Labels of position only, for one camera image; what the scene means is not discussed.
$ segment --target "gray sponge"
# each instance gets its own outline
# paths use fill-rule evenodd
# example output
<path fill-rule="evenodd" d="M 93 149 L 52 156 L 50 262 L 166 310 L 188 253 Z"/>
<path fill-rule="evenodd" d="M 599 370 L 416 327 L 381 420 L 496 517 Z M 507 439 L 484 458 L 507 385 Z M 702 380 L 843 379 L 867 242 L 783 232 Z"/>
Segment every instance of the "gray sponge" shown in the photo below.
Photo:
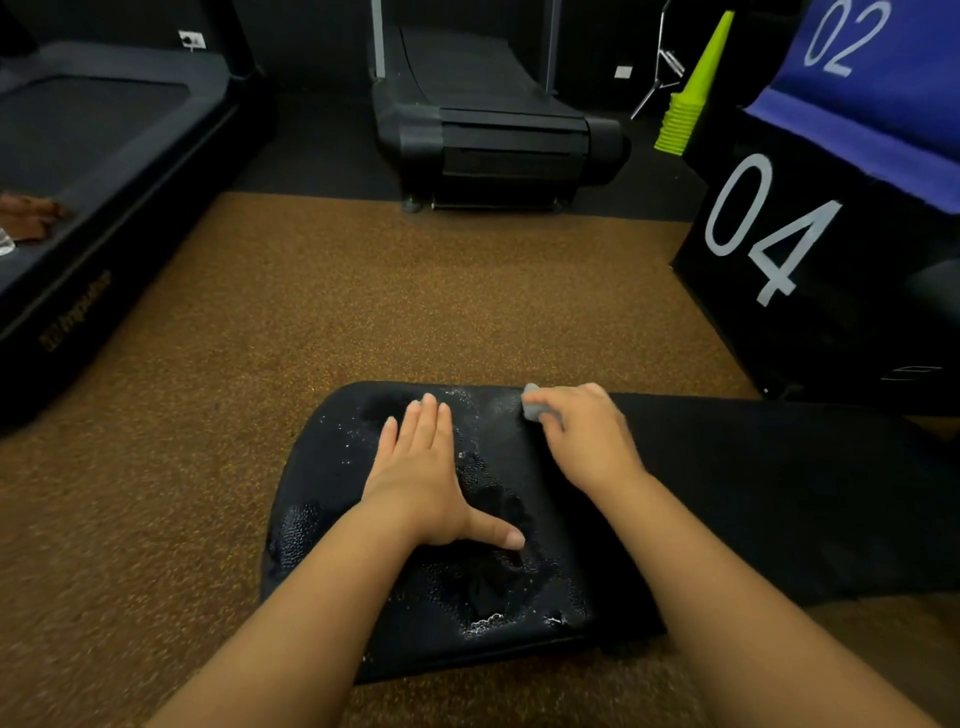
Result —
<path fill-rule="evenodd" d="M 540 389 L 536 384 L 527 384 L 523 388 L 523 394 L 527 392 L 536 392 Z M 523 419 L 529 420 L 532 423 L 538 423 L 540 421 L 540 415 L 545 412 L 549 412 L 551 415 L 557 418 L 560 422 L 560 426 L 564 426 L 564 418 L 561 416 L 560 412 L 555 410 L 553 407 L 549 407 L 546 404 L 527 404 L 523 403 Z"/>

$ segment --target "person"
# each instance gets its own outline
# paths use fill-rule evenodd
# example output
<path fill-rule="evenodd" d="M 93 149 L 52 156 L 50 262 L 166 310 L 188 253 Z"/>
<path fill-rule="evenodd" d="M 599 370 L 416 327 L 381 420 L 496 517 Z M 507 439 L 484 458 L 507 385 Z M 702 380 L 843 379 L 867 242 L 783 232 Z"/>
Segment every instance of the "person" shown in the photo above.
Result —
<path fill-rule="evenodd" d="M 630 552 L 719 725 L 935 725 L 646 472 L 600 386 L 524 400 L 561 415 L 563 425 L 540 418 L 551 453 Z M 457 539 L 524 543 L 515 527 L 467 505 L 450 408 L 428 394 L 410 403 L 402 425 L 384 425 L 360 502 L 149 725 L 337 725 L 407 558 L 416 546 Z"/>

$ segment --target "purple fabric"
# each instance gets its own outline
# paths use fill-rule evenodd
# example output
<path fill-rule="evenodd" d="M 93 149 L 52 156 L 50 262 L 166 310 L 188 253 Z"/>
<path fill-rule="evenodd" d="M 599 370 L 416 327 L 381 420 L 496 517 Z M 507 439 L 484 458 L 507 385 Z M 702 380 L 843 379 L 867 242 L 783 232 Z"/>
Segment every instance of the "purple fabric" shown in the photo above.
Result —
<path fill-rule="evenodd" d="M 814 0 L 747 112 L 960 213 L 958 38 L 956 0 Z"/>

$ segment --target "brown speckled floor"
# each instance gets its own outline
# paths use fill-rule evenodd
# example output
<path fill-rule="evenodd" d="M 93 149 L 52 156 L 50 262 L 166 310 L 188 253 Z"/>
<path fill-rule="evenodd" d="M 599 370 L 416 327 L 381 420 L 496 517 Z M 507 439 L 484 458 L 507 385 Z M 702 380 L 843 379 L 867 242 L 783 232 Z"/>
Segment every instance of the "brown speckled floor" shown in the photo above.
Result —
<path fill-rule="evenodd" d="M 0 440 L 0 724 L 145 720 L 251 612 L 273 490 L 356 379 L 754 397 L 685 226 L 221 197 L 82 378 Z M 960 598 L 815 611 L 960 726 Z M 700 726 L 667 640 L 368 686 L 345 724 Z"/>

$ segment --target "treadmill foot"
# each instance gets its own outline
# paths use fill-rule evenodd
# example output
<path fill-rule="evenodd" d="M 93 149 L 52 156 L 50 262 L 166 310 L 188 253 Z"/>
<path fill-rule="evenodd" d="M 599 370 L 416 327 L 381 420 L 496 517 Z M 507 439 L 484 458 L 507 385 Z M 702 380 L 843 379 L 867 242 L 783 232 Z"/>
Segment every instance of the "treadmill foot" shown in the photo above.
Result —
<path fill-rule="evenodd" d="M 420 212 L 423 209 L 423 203 L 413 195 L 407 195 L 400 203 L 400 209 L 402 209 L 404 212 L 414 214 L 415 212 Z"/>

